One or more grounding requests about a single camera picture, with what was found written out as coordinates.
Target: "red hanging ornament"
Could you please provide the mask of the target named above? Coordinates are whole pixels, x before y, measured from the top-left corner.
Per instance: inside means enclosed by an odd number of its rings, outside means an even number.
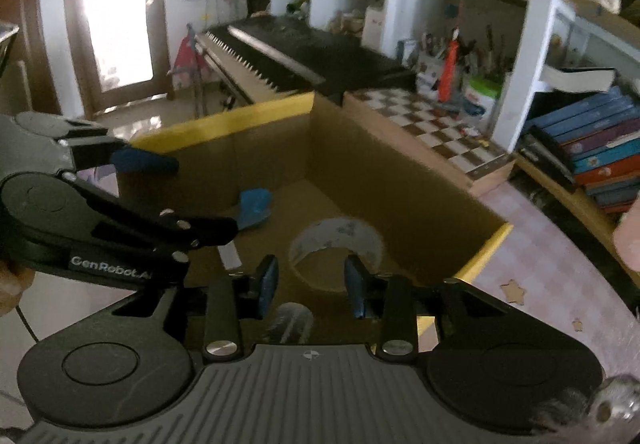
[[[456,71],[456,63],[458,61],[458,35],[460,30],[456,28],[453,31],[453,37],[449,42],[449,52],[447,54],[447,61],[444,64],[442,76],[440,77],[440,85],[438,87],[438,100],[441,103],[449,101],[451,97],[451,84],[453,83],[453,76]]]

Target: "chessboard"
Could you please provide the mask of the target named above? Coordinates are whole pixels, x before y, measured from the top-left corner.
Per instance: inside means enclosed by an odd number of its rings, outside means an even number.
[[[358,107],[354,102],[350,105],[349,100],[355,100],[365,107]],[[407,136],[411,136],[415,144],[436,153],[466,177],[463,187],[474,188],[476,183],[498,171],[501,176],[508,176],[511,171],[513,160],[504,150],[478,129],[466,124],[456,113],[420,95],[403,89],[367,89],[347,93],[345,101],[345,107],[351,110],[350,115],[363,126],[366,127],[364,116],[367,114],[384,117],[389,123],[389,136],[398,134],[398,129],[402,130],[404,139],[400,141],[404,147],[407,146]],[[378,132],[382,125],[377,121]],[[450,170],[444,173],[446,177],[451,175]],[[456,180],[455,184],[460,185],[461,180]],[[486,185],[479,188],[483,193],[488,191]]]

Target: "human hand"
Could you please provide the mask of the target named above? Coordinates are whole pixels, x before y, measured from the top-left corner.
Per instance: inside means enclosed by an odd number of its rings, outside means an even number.
[[[0,316],[15,309],[34,276],[33,269],[0,261]]]

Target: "white box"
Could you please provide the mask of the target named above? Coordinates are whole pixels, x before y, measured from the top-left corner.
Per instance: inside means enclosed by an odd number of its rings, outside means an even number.
[[[364,29],[362,30],[362,47],[380,52],[382,27],[385,24],[385,12],[381,8],[368,7],[364,15]]]

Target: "metal bolt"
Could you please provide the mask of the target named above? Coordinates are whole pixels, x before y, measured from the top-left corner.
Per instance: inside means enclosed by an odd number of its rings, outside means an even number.
[[[402,339],[392,339],[382,345],[382,351],[390,356],[406,356],[414,350],[414,346],[409,341]]]
[[[171,256],[176,262],[180,262],[181,264],[186,264],[187,262],[189,262],[189,257],[182,251],[174,251],[172,252]]]
[[[207,352],[217,358],[231,356],[238,351],[238,345],[233,341],[213,341],[207,345]]]

